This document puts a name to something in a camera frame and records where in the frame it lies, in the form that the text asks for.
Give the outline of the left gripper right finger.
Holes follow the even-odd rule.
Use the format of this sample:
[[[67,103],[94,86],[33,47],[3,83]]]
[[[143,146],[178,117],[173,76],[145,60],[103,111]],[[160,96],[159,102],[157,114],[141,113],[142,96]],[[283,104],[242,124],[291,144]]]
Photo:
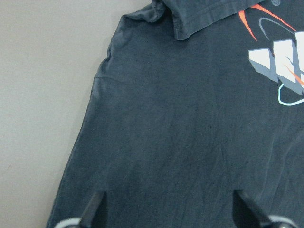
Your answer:
[[[273,225],[244,190],[233,191],[232,218],[237,228],[271,228]]]

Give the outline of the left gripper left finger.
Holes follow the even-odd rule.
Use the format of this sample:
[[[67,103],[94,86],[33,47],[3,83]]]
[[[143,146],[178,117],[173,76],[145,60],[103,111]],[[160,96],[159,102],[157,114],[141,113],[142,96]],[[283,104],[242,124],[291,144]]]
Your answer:
[[[97,191],[88,203],[79,223],[80,228],[106,227],[106,192]]]

